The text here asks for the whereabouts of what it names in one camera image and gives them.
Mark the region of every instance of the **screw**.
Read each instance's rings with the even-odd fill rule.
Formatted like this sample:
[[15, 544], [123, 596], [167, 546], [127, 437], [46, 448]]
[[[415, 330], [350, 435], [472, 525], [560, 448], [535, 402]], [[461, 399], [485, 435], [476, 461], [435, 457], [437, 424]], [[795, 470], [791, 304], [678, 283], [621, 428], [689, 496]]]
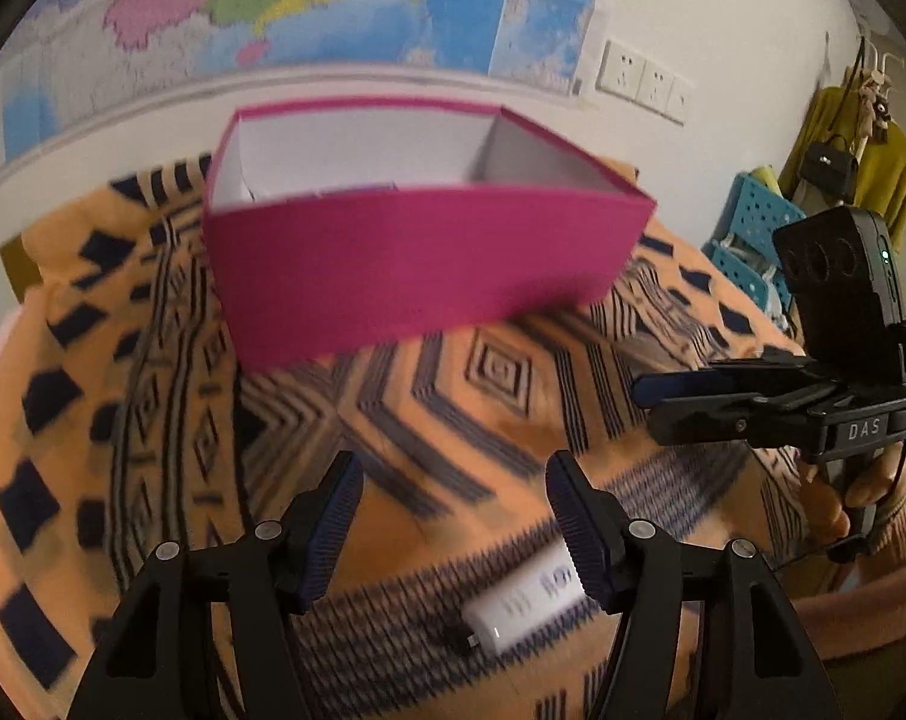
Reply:
[[733, 554], [738, 557], [753, 557], [757, 553], [757, 548], [752, 545], [746, 538], [738, 538], [733, 541]]
[[173, 560], [179, 554], [176, 541], [164, 541], [157, 547], [157, 560]]
[[634, 519], [629, 524], [629, 532], [637, 538], [653, 538], [656, 536], [656, 525], [647, 522], [645, 519]]
[[253, 531], [253, 533], [256, 533], [256, 537], [259, 538], [260, 541], [272, 541], [283, 533], [283, 526], [275, 519], [265, 519], [256, 526], [256, 530]]

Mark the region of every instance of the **map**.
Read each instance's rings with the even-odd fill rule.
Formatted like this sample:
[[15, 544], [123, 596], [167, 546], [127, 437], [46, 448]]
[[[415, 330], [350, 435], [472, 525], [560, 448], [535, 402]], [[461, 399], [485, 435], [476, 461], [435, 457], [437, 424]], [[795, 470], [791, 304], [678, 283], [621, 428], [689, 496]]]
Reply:
[[0, 167], [191, 80], [319, 62], [473, 71], [566, 93], [593, 0], [38, 0], [0, 52]]

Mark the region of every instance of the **white usb drive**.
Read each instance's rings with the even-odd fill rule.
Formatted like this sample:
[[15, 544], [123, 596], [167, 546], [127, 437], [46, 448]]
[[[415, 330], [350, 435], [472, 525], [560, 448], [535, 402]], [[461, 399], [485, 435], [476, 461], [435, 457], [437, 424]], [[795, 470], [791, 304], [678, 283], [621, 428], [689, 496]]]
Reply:
[[563, 539], [554, 541], [461, 610], [470, 639], [497, 656], [583, 600]]

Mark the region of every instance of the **power socket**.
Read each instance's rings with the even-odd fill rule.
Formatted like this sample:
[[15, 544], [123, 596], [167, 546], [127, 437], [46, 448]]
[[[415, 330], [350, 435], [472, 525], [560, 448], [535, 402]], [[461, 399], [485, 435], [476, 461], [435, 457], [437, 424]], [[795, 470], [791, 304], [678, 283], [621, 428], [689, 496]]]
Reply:
[[666, 100], [666, 109], [663, 113], [667, 119], [677, 124], [686, 124], [693, 108], [693, 86], [686, 80], [677, 76], [670, 89], [670, 97]]
[[665, 113], [666, 103], [668, 103], [670, 98], [670, 89], [673, 87], [673, 80], [673, 74], [670, 71], [659, 66], [653, 60], [647, 59], [635, 99], [644, 108], [649, 108], [658, 113]]
[[610, 95], [634, 100], [639, 93], [646, 60], [632, 49], [607, 41], [603, 64], [596, 79], [596, 88]]

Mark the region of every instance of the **pink box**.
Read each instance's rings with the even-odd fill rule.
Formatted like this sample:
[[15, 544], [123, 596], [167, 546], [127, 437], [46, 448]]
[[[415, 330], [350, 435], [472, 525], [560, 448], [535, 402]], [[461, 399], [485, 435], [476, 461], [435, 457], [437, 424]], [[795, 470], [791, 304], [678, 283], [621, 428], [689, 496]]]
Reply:
[[655, 208], [506, 108], [337, 98], [237, 111], [203, 232], [256, 371], [596, 300]]

